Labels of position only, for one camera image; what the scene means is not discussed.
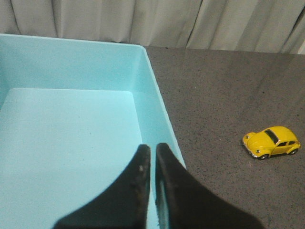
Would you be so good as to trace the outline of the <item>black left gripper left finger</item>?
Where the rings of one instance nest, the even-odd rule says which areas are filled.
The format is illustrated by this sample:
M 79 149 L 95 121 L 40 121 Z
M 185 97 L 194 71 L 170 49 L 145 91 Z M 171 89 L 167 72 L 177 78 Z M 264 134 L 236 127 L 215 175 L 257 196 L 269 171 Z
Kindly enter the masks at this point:
M 64 216 L 57 229 L 144 229 L 150 195 L 151 150 L 139 145 L 128 166 L 95 199 Z

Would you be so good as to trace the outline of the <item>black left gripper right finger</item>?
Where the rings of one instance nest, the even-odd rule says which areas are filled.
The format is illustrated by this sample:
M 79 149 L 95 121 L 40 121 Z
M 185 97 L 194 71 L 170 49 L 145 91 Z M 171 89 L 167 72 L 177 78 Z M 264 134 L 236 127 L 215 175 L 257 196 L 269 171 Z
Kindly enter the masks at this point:
M 262 229 L 251 214 L 198 182 L 166 143 L 156 148 L 156 206 L 162 229 Z

